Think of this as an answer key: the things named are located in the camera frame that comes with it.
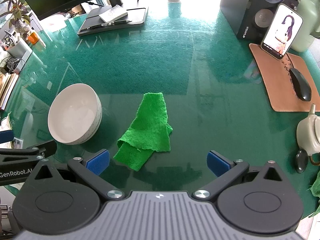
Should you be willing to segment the white ceramic bowl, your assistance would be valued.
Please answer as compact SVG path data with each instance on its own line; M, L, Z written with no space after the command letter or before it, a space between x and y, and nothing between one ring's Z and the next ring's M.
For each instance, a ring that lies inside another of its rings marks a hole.
M51 136L66 145L87 142L98 130L102 120L101 101L92 87L76 83L63 89L48 112Z

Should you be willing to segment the green cleaning cloth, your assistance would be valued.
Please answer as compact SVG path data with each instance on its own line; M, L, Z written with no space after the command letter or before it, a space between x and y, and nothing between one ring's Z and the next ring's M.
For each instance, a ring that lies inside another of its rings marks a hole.
M146 93L133 122L117 141L114 159L139 171L153 153L171 151L172 131L163 94Z

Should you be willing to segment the cream ceramic teapot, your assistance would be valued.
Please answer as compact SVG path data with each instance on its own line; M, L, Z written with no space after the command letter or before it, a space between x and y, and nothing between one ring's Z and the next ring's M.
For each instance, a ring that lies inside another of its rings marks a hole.
M319 161L314 161L313 155L320 152L320 126L319 116L316 114L316 105L311 104L308 116L301 120L296 130L297 144L314 166L319 166Z

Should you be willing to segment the grey box on side desk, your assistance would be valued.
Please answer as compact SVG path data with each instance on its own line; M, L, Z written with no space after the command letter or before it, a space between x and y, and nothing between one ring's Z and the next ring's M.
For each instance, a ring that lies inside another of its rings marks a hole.
M19 59L17 66L13 68L14 72L19 73L22 70L32 52L32 49L23 39L20 39L12 48L8 50L8 53L12 57Z

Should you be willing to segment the brown leather mouse pad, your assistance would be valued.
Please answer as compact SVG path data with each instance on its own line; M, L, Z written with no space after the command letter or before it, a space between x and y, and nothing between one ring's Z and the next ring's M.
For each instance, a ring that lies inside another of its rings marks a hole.
M260 70L274 111L308 112L314 103L316 111L319 112L319 93L307 65L301 57L287 53L283 59L278 60L263 51L257 44L250 43L249 48ZM298 69L308 81L312 91L310 102L298 98L289 74L291 67Z

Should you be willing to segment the black computer mouse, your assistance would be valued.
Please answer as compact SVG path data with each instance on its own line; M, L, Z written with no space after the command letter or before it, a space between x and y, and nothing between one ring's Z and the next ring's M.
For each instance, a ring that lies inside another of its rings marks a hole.
M289 74L298 98L306 102L311 101L312 90L303 74L296 68L290 68Z

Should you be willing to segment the potted plant with red leaves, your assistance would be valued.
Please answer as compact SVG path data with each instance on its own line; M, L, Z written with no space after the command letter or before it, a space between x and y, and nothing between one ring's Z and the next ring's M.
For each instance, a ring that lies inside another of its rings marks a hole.
M1 1L1 28L8 23L17 33L27 35L31 31L29 10L25 0Z

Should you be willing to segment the black pen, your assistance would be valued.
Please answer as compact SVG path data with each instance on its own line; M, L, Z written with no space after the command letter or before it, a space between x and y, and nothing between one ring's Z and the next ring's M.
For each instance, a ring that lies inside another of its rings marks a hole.
M87 27L87 30L93 30L93 29L98 29L98 28L103 28L103 27L109 27L109 26L114 26L114 25L122 25L122 24L127 24L131 23L131 20L121 20L121 21L113 21L113 22L108 22L108 23L102 23L102 24L97 24L93 25L90 27Z

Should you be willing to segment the black laptop stand tray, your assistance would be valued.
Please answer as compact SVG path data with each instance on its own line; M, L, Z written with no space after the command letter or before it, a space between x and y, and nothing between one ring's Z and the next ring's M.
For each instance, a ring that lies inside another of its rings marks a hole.
M87 17L80 29L78 36L100 33L124 28L140 27L144 25L148 14L148 7L133 8L127 10L127 15L111 22L104 22L101 17Z

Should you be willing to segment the white notebook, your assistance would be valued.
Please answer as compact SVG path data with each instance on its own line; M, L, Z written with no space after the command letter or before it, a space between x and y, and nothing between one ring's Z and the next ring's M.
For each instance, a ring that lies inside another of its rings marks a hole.
M111 9L108 9L107 11L99 14L99 17L104 23L108 23L108 22L116 21L127 15L128 15L128 12L126 9L124 9L119 5L116 5Z

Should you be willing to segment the smartphone with lit screen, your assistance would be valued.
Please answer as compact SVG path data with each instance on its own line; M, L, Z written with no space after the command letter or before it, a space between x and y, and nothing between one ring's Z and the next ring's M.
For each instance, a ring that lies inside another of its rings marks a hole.
M281 60L297 36L303 18L285 4L280 4L261 42L261 49Z

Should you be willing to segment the black speaker with blue knob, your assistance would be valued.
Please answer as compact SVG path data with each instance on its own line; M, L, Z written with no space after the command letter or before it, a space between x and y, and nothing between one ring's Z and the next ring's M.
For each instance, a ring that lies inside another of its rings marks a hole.
M237 38L261 42L281 3L296 10L300 0L248 0Z

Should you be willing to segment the pale green kettle jug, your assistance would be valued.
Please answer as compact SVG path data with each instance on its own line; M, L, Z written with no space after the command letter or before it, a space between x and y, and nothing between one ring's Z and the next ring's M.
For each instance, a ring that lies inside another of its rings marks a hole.
M291 48L304 52L315 39L319 39L319 0L300 0L297 13L303 18L303 24Z

